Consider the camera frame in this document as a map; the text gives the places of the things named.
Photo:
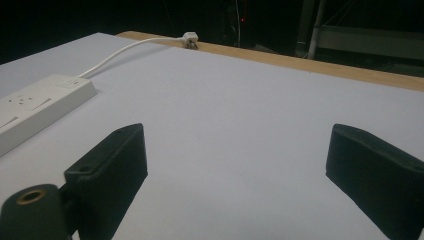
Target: power strip switch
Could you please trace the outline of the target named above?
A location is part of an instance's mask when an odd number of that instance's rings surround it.
[[[90,80],[55,74],[0,99],[0,157],[96,93]]]

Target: power outlet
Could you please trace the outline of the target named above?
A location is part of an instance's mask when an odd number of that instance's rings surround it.
[[[0,99],[0,156],[96,93],[90,80],[52,75]]]

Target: white cable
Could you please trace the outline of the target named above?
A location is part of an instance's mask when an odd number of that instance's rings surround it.
[[[240,47],[240,14],[238,11],[238,1],[236,0],[236,12],[237,12],[237,28],[238,28],[238,37],[237,37],[237,47]]]
[[[87,70],[86,72],[80,74],[78,77],[79,78],[86,78],[88,75],[92,74],[93,72],[97,71],[99,68],[103,67],[106,63],[108,63],[114,57],[116,57],[119,54],[127,51],[130,48],[136,47],[138,45],[141,45],[141,44],[147,43],[147,42],[164,42],[164,41],[184,42],[184,39],[183,38],[149,38],[149,39],[146,39],[146,40],[135,42],[133,44],[130,44],[130,45],[128,45],[128,46],[126,46],[124,48],[121,48],[120,50],[116,51],[115,53],[113,53],[112,55],[110,55],[109,57],[107,57],[105,60],[103,60],[101,63],[97,64],[96,66],[94,66],[93,68]]]

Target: white table surface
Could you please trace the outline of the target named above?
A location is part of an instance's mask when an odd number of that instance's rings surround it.
[[[0,97],[78,75],[133,40],[94,34],[0,66]],[[156,44],[90,79],[99,93],[0,158],[0,202],[144,125],[149,176],[115,239],[386,239],[325,176],[331,128],[424,160],[424,93]]]

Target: white power strip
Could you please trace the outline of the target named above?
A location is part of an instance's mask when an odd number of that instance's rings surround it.
[[[90,80],[52,75],[0,99],[0,157],[96,93]]]

